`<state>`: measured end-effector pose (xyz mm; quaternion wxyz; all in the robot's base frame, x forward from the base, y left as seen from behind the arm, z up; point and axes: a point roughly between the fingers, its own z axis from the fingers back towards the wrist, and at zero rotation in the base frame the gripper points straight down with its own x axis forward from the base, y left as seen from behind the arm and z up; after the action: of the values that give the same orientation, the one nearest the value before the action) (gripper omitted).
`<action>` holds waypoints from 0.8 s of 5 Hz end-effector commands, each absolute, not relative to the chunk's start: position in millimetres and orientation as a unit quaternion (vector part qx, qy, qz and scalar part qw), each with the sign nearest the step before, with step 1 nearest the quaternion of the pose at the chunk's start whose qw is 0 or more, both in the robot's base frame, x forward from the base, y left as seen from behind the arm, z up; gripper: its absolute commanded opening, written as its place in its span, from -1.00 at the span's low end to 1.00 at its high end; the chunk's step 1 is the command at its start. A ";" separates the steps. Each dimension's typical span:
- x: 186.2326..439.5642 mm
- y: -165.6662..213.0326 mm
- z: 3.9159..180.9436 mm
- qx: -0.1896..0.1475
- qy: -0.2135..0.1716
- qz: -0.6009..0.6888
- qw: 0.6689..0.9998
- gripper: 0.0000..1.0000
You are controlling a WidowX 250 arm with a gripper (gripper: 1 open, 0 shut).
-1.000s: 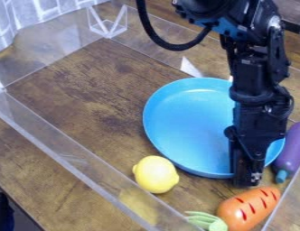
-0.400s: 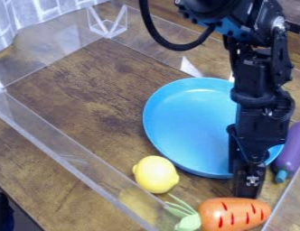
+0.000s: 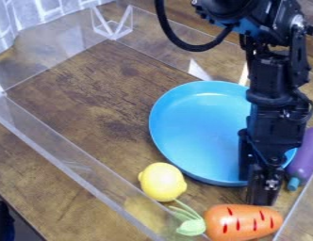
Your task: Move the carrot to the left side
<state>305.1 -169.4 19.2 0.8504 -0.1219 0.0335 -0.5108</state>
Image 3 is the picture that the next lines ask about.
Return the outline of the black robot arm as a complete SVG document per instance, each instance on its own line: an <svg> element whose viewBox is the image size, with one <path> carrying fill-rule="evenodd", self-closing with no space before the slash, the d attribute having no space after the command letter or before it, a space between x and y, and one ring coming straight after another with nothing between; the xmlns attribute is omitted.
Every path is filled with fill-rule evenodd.
<svg viewBox="0 0 313 241"><path fill-rule="evenodd" d="M240 34L245 53L251 103L239 130L240 179L245 202L270 206L279 196L286 153L300 147L313 101L300 92L310 65L306 23L296 0L193 0L196 13L211 24Z"/></svg>

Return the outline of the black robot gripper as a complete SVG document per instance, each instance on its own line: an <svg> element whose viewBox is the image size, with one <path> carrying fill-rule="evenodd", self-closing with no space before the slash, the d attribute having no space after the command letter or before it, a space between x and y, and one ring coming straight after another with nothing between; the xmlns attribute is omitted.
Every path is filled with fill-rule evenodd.
<svg viewBox="0 0 313 241"><path fill-rule="evenodd" d="M284 103L251 102L240 136L240 176L248 175L245 202L275 204L282 189L284 153L302 145L306 123L313 116L313 101L294 92Z"/></svg>

